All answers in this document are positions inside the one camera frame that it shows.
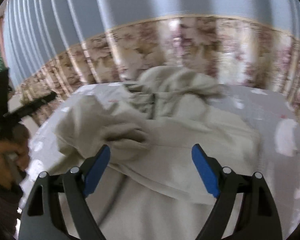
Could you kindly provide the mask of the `person's left hand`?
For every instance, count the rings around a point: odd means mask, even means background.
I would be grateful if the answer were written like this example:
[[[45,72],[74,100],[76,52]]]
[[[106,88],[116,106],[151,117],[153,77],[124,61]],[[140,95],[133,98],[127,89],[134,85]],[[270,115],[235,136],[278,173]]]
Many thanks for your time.
[[[29,163],[28,139],[23,139],[21,142],[0,140],[0,185],[2,187],[9,190],[17,183],[12,167],[25,171]]]

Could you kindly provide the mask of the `left forearm dark sleeve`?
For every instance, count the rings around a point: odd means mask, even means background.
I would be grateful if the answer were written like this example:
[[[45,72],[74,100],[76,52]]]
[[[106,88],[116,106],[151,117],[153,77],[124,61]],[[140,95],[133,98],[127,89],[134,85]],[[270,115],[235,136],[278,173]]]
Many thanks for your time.
[[[12,184],[10,189],[0,185],[0,239],[15,239],[18,207],[23,194],[19,185]]]

